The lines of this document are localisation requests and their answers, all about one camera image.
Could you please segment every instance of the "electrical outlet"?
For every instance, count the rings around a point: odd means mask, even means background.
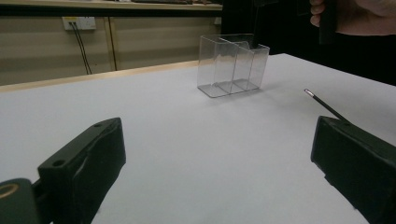
[[[95,17],[62,17],[65,30],[73,30],[70,22],[74,22],[79,30],[95,30]]]

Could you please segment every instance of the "black cable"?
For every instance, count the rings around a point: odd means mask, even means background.
[[[77,28],[77,25],[75,22],[69,22],[69,24],[72,26],[73,31],[75,33],[77,42],[79,44],[79,49],[81,51],[81,55],[82,55],[82,60],[84,61],[84,65],[85,65],[85,71],[87,72],[87,75],[92,74],[90,65],[88,64],[88,59],[87,59],[87,55],[85,53],[85,48],[84,48],[84,43],[82,42],[81,36],[79,35],[79,31]]]

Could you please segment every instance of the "white table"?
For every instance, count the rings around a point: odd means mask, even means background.
[[[93,223],[367,223],[310,161],[317,118],[331,114],[304,89],[396,145],[396,88],[276,55],[262,90],[210,99],[196,73],[93,75],[0,93],[0,181],[36,181],[56,150],[121,117],[127,163]]]

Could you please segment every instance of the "finger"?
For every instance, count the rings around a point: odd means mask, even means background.
[[[318,5],[318,6],[312,6],[311,7],[311,13],[313,15],[318,15],[318,14],[322,13],[324,11],[324,9],[325,9],[324,4]]]
[[[320,24],[320,15],[314,15],[311,17],[311,24],[313,24],[316,27],[319,27]]]
[[[311,6],[318,6],[318,5],[323,5],[324,0],[309,0],[309,3]]]

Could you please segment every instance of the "dark background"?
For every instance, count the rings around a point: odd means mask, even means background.
[[[278,0],[260,8],[253,0],[223,0],[221,33],[255,34],[270,54],[288,53],[396,86],[396,35],[337,34],[333,44],[320,45],[309,10],[309,0]]]

